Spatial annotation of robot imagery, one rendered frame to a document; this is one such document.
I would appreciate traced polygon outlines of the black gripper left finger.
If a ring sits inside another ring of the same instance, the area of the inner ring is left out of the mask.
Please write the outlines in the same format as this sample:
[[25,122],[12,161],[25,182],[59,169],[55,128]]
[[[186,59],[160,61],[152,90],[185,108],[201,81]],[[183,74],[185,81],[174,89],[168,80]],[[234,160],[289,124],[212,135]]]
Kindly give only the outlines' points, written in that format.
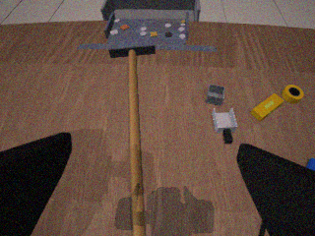
[[72,150],[60,133],[0,151],[0,236],[31,236]]

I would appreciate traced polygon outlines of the yellow rectangular block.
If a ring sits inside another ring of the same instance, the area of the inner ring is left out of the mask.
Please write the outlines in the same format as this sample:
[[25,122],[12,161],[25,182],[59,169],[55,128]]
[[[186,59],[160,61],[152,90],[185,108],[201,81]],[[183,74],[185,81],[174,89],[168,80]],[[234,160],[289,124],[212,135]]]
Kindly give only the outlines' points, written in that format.
[[257,120],[262,121],[270,115],[278,107],[282,106],[284,100],[275,93],[268,97],[265,101],[252,109],[252,114]]

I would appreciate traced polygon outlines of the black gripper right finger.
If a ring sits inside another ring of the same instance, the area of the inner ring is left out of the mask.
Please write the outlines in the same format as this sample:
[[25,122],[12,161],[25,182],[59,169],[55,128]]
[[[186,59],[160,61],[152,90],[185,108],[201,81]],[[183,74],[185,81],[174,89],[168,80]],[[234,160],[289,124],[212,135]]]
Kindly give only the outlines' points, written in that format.
[[236,160],[270,236],[315,236],[315,170],[249,144]]

